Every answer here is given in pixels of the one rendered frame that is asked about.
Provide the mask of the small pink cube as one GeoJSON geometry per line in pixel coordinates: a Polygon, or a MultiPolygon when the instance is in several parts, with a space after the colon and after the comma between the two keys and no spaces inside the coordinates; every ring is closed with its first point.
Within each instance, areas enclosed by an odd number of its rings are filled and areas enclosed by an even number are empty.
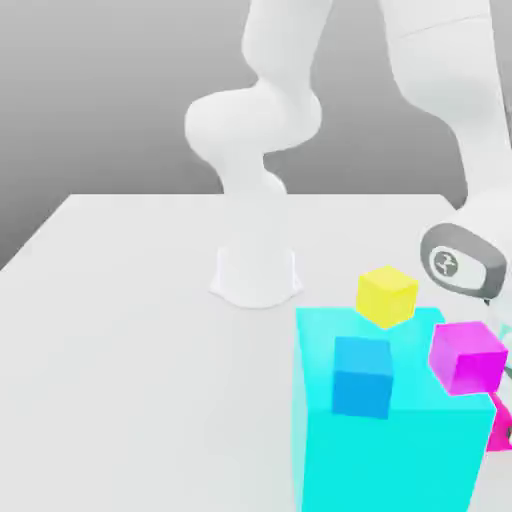
{"type": "Polygon", "coordinates": [[[486,451],[499,452],[512,450],[512,445],[509,445],[507,439],[507,428],[512,425],[512,414],[496,393],[490,393],[489,397],[496,408],[496,414],[486,451]]]}

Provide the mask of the large cyan box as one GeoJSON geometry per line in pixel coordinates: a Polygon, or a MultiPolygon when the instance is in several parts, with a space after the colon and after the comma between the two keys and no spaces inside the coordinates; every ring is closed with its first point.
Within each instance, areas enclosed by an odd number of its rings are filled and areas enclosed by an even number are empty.
{"type": "Polygon", "coordinates": [[[352,308],[296,311],[291,461],[296,512],[467,512],[496,408],[451,396],[428,365],[436,308],[382,330],[352,308]],[[394,383],[386,419],[332,413],[336,337],[386,339],[394,383]]]}

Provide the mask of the small blue cube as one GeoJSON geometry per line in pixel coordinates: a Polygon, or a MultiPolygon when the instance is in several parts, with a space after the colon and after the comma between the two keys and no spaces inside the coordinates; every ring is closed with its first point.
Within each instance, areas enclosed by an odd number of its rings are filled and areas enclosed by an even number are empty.
{"type": "Polygon", "coordinates": [[[393,381],[388,340],[366,337],[335,339],[331,405],[334,414],[387,419],[393,381]]]}

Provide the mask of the small magenta cube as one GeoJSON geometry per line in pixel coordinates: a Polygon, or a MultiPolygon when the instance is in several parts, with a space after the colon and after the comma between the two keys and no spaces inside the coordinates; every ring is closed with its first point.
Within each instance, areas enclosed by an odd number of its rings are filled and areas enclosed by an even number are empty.
{"type": "Polygon", "coordinates": [[[496,392],[508,349],[480,322],[437,324],[428,362],[449,395],[496,392]]]}

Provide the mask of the small yellow cube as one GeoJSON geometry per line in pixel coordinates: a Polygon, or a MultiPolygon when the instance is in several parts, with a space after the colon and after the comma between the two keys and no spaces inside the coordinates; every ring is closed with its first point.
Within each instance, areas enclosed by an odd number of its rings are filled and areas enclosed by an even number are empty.
{"type": "Polygon", "coordinates": [[[387,265],[358,278],[356,311],[382,329],[408,321],[415,313],[417,279],[387,265]]]}

